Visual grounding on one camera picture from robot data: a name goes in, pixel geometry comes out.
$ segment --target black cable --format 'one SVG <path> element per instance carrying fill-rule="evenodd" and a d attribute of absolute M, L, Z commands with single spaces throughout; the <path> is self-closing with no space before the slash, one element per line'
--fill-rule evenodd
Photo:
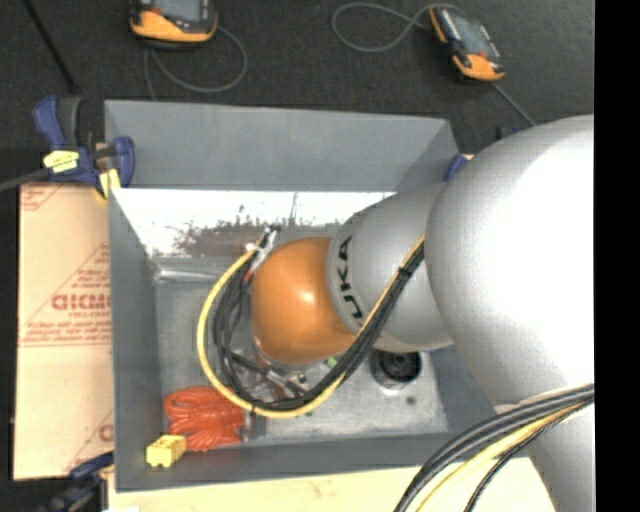
<path fill-rule="evenodd" d="M 512 446 L 507 451 L 505 451 L 500 456 L 498 461 L 484 475 L 484 477 L 482 478 L 480 483 L 476 486 L 475 490 L 473 491 L 473 494 L 471 495 L 471 497 L 469 498 L 469 501 L 467 502 L 467 506 L 464 508 L 464 512 L 472 512 L 473 511 L 473 509 L 475 508 L 475 506 L 476 506 L 478 500 L 480 499 L 480 496 L 484 492 L 484 490 L 491 483 L 491 481 L 498 474 L 498 472 L 507 464 L 507 462 L 509 462 L 511 460 L 511 458 L 515 454 L 517 454 L 518 452 L 522 451 L 524 448 L 529 446 L 533 441 L 535 441 L 542 434 L 544 434 L 545 432 L 548 432 L 549 430 L 553 429 L 554 427 L 559 425 L 562 421 L 567 419 L 569 416 L 572 416 L 573 414 L 576 414 L 580 409 L 583 409 L 584 407 L 587 407 L 587 405 L 590 405 L 592 402 L 593 402 L 593 400 L 589 400 L 589 401 L 585 402 L 579 408 L 574 409 L 572 411 L 569 411 L 566 414 L 563 414 L 562 416 L 559 416 L 558 418 L 556 418 L 552 422 L 547 423 L 546 425 L 540 427 L 538 430 L 536 430 L 534 433 L 532 433 L 528 438 L 523 439 L 518 444 Z"/>
<path fill-rule="evenodd" d="M 190 84 L 189 82 L 186 82 L 178 78 L 171 71 L 169 71 L 169 69 L 167 69 L 164 63 L 160 60 L 160 57 L 158 57 L 158 53 L 153 48 L 147 47 L 145 49 L 144 57 L 143 57 L 143 71 L 144 71 L 145 83 L 147 84 L 147 89 L 149 90 L 149 94 L 151 95 L 151 98 L 153 100 L 157 100 L 158 98 L 156 96 L 155 89 L 153 88 L 153 84 L 151 83 L 151 73 L 149 70 L 149 57 L 153 59 L 154 64 L 158 67 L 158 69 L 160 69 L 160 71 L 169 80 L 171 80 L 177 86 L 182 87 L 183 89 L 187 89 L 188 91 L 191 91 L 191 92 L 196 92 L 200 94 L 215 94 L 219 92 L 224 92 L 235 87 L 244 79 L 245 75 L 247 74 L 247 71 L 249 70 L 249 57 L 247 55 L 247 51 L 244 48 L 244 45 L 236 36 L 234 36 L 227 29 L 218 26 L 217 30 L 223 33 L 224 35 L 226 35 L 229 39 L 231 39 L 231 41 L 240 50 L 240 54 L 242 56 L 242 68 L 238 73 L 238 75 L 230 82 L 227 82 L 226 84 L 214 86 L 214 87 L 203 87 L 203 86 Z"/>
<path fill-rule="evenodd" d="M 65 82 L 67 82 L 67 91 L 72 96 L 78 94 L 78 92 L 80 91 L 80 86 L 76 84 L 75 80 L 73 79 L 73 76 L 71 76 L 71 73 L 67 68 L 67 65 L 64 63 L 64 60 L 60 56 L 60 53 L 58 52 L 56 45 L 53 43 L 51 36 L 49 36 L 49 32 L 47 32 L 47 29 L 44 26 L 44 23 L 42 23 L 40 16 L 38 16 L 38 13 L 35 7 L 33 6 L 33 4 L 31 3 L 31 0 L 22 0 L 22 5 L 24 5 L 25 9 L 27 9 L 27 12 L 31 17 L 31 20 L 33 21 L 34 25 L 38 29 L 38 32 L 40 32 L 40 37 L 42 37 L 42 40 L 44 41 L 44 44 L 47 47 L 47 50 L 49 50 L 51 57 L 53 58 L 54 62 L 58 66 L 58 69 L 60 70 L 60 73 L 62 73 L 62 76 L 64 77 Z"/>
<path fill-rule="evenodd" d="M 467 429 L 438 450 L 422 466 L 405 490 L 394 512 L 405 512 L 418 493 L 456 459 L 532 421 L 544 418 L 554 411 L 591 400 L 593 397 L 594 385 L 589 384 L 558 396 L 520 406 Z"/>
<path fill-rule="evenodd" d="M 49 172 L 47 171 L 47 169 L 38 169 L 37 171 L 23 174 L 22 176 L 18 176 L 17 178 L 3 181 L 2 183 L 0 183 L 0 192 L 19 187 L 20 185 L 24 185 L 25 183 L 30 183 L 32 181 L 46 178 L 48 175 Z"/>
<path fill-rule="evenodd" d="M 230 364 L 230 348 L 229 348 L 229 331 L 225 331 L 225 326 L 229 314 L 230 297 L 233 289 L 233 283 L 236 280 L 243 281 L 253 264 L 254 258 L 245 263 L 234 276 L 230 279 L 227 287 L 222 293 L 218 307 L 214 314 L 212 323 L 212 337 L 214 345 L 217 348 L 220 359 L 221 371 L 225 378 L 230 381 L 234 392 L 243 400 L 259 406 L 263 409 L 272 411 L 285 411 L 297 409 L 309 401 L 315 400 L 327 387 L 335 383 L 341 378 L 341 384 L 344 383 L 356 371 L 358 366 L 366 358 L 367 354 L 378 339 L 382 327 L 386 322 L 393 306 L 398 300 L 402 289 L 411 278 L 413 272 L 418 268 L 424 259 L 424 246 L 419 244 L 416 250 L 407 259 L 407 263 L 403 269 L 397 273 L 394 281 L 389 287 L 380 302 L 377 312 L 370 319 L 365 328 L 360 332 L 355 342 L 347 349 L 336 365 L 311 389 L 294 397 L 287 397 L 273 402 L 265 402 L 262 399 L 252 396 L 239 383 L 239 379 L 234 375 L 233 366 Z"/>
<path fill-rule="evenodd" d="M 335 34 L 335 36 L 346 46 L 348 46 L 349 48 L 351 48 L 352 50 L 355 50 L 357 52 L 361 52 L 361 53 L 381 53 L 381 52 L 386 52 L 388 50 L 391 50 L 393 48 L 395 48 L 409 33 L 409 31 L 416 26 L 417 28 L 424 30 L 425 32 L 428 30 L 427 27 L 425 27 L 424 25 L 422 25 L 421 23 L 418 23 L 418 19 L 429 9 L 431 9 L 432 7 L 449 7 L 451 9 L 456 9 L 460 12 L 462 12 L 464 14 L 464 11 L 462 11 L 462 9 L 460 9 L 459 7 L 456 7 L 455 5 L 451 5 L 451 4 L 440 4 L 440 3 L 434 3 L 434 4 L 427 4 L 424 7 L 420 8 L 413 16 L 409 17 L 406 16 L 405 14 L 402 14 L 401 12 L 395 11 L 393 9 L 389 9 L 388 7 L 384 7 L 378 4 L 371 4 L 371 3 L 366 3 L 366 2 L 353 2 L 350 4 L 346 4 L 343 5 L 341 7 L 339 7 L 338 9 L 336 9 L 333 13 L 333 16 L 331 17 L 331 29 L 333 30 L 333 33 Z M 350 10 L 353 8 L 366 8 L 366 9 L 375 9 L 381 12 L 384 12 L 386 14 L 389 14 L 391 16 L 395 16 L 396 18 L 400 18 L 402 20 L 407 21 L 407 26 L 402 30 L 402 32 L 400 33 L 400 35 L 398 35 L 398 37 L 396 37 L 393 41 L 391 41 L 390 43 L 387 43 L 385 45 L 382 46 L 361 46 L 355 43 L 352 43 L 351 41 L 349 41 L 344 35 L 342 35 L 342 33 L 340 32 L 339 28 L 338 28 L 338 17 L 340 14 L 342 14 L 344 11 L 346 10 Z M 527 121 L 527 123 L 529 123 L 531 126 L 535 126 L 536 122 L 531 118 L 531 116 L 529 116 L 524 109 L 518 105 L 518 103 L 516 103 L 516 101 L 509 96 L 505 90 L 500 87 L 499 85 L 497 85 L 495 82 L 491 82 L 491 86 L 498 92 L 498 94 L 500 94 L 500 96 L 518 113 L 522 116 L 523 119 L 525 119 Z"/>

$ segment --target orange device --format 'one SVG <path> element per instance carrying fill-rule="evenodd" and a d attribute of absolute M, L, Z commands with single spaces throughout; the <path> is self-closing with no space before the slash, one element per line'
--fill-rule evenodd
<path fill-rule="evenodd" d="M 211 39 L 218 14 L 213 0 L 131 0 L 129 25 L 151 45 L 190 47 Z"/>
<path fill-rule="evenodd" d="M 479 21 L 468 18 L 460 9 L 444 6 L 432 7 L 429 18 L 463 78 L 495 81 L 504 76 L 500 53 Z"/>

